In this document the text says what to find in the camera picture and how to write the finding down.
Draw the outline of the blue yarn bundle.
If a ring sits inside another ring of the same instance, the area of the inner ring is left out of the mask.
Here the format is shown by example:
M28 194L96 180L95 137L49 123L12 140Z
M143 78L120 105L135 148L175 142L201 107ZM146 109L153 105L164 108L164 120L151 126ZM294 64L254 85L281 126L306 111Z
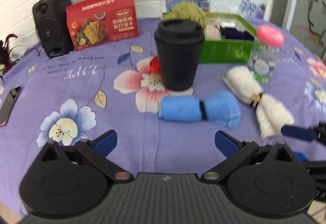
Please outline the blue yarn bundle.
M161 101L159 118L184 123L207 120L225 127L237 128L241 110L233 93L221 91L205 100L193 96L164 97Z

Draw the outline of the white fluffy towel roll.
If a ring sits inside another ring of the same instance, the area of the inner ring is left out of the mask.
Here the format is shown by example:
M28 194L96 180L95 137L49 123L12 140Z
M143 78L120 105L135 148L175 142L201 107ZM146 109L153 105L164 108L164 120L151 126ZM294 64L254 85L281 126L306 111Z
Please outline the white fluffy towel roll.
M265 93L246 66L231 68L223 80L238 99L255 110L261 138L278 135L282 127L294 124L292 113L281 101Z

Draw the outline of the dark purple scrunchie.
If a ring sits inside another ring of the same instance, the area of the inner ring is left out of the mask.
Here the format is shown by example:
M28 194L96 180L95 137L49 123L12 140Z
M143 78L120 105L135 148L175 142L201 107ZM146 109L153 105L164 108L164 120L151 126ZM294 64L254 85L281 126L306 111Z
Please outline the dark purple scrunchie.
M225 39L230 40L247 40L254 41L254 37L247 31L239 31L236 28L231 27L221 27L220 29L221 35L224 36Z

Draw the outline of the olive mesh bath pouf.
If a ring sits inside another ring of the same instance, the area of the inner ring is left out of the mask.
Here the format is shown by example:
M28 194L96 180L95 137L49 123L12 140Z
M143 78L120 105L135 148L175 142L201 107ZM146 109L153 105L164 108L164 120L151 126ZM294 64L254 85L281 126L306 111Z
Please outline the olive mesh bath pouf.
M203 30L206 28L206 13L194 2L182 1L162 15L163 21L172 19L190 20L199 24Z

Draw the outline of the pink knitted cloth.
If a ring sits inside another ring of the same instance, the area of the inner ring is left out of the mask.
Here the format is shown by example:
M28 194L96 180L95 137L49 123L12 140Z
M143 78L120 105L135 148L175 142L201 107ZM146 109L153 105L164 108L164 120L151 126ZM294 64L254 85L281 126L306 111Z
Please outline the pink knitted cloth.
M207 18L204 33L206 41L221 40L220 17Z

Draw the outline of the purple floral tablecloth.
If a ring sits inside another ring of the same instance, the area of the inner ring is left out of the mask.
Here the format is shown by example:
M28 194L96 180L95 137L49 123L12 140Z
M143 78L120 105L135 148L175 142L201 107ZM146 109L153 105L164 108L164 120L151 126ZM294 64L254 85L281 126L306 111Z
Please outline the purple floral tablecloth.
M48 126L60 114L60 107L77 112L78 128L89 139L113 129L118 135L117 147L108 159L136 175L139 172L202 174L224 156L214 145L214 135L224 130L239 140L253 139L262 145L285 141L308 160L325 160L325 147L319 142L305 142L295 138L273 137L260 140L254 109L239 102L241 120L237 129L222 127L209 121L174 123L158 118L157 113L142 113L136 105L136 94L146 86L124 85L127 71L133 78L142 77L136 71L137 62L156 53L154 31L159 19L141 19L141 35L108 43L66 56L49 59L43 51L32 50L4 77L1 88L2 104L10 89L22 87L8 122L1 127L1 202L19 217L25 215L20 202L19 184L26 170L47 142ZM288 108L296 125L309 127L325 120L325 80L309 68L319 62L286 30L281 56L266 93ZM118 64L131 45L143 52L130 52L130 57ZM193 83L193 96L204 100L216 92L228 90L223 82L226 72L235 64L200 64ZM98 90L106 95L105 108L95 102Z

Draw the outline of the black smartphone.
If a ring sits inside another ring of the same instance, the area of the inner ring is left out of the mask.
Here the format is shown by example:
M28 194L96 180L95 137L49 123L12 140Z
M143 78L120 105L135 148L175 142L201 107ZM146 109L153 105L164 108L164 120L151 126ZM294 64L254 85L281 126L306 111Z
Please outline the black smartphone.
M15 102L17 101L21 90L22 87L19 86L11 89L8 92L3 104L1 105L1 116L0 116L1 126L5 126L7 124L11 112L13 110L13 107L15 105Z

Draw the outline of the green cardboard box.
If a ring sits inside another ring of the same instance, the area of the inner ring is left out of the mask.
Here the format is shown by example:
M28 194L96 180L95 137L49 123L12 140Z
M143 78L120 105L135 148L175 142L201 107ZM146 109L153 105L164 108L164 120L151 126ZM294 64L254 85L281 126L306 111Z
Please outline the green cardboard box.
M220 17L220 28L236 28L241 32L249 32L253 37L256 36L255 28L239 15L206 12L206 19L215 17ZM221 36L221 40L218 41L205 40L199 64L246 63L253 43L254 41L225 39L224 36Z

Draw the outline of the glass jar pink lid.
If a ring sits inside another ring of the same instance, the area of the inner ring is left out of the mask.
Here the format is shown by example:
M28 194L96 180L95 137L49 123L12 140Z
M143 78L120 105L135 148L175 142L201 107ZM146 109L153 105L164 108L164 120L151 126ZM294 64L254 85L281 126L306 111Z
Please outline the glass jar pink lid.
M269 25L258 27L248 59L248 69L260 83L269 82L284 42L284 35L278 29Z

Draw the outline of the black lidded travel cup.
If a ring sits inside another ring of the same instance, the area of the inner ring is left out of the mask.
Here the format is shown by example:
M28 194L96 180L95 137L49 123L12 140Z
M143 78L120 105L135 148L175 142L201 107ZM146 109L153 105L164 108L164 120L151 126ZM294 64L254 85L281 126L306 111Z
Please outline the black lidded travel cup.
M205 41L202 26L184 19L162 21L154 39L164 86L178 92L191 88Z

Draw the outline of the dark red feather decoration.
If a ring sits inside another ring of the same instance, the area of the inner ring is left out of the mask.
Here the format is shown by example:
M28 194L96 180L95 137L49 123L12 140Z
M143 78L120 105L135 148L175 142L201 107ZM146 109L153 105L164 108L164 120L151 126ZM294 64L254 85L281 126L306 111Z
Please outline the dark red feather decoration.
M5 41L1 40L1 79L3 79L3 76L5 73L7 73L16 63L17 61L13 62L11 60L11 51L12 49L9 48L9 40L11 38L18 38L16 34L8 34L6 36Z

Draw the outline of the red cracker box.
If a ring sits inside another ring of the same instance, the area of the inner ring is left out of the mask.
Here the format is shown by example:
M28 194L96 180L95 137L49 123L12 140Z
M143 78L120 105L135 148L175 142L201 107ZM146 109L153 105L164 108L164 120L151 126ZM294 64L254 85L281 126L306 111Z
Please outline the red cracker box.
M85 0L66 7L76 51L139 36L134 0Z

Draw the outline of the black portable speaker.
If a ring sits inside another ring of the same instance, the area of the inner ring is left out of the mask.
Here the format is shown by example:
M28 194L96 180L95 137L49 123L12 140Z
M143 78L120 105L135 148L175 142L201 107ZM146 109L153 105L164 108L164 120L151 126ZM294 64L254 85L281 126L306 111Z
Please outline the black portable speaker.
M74 49L67 26L66 8L71 0L39 0L32 12L39 42L48 58L64 56Z

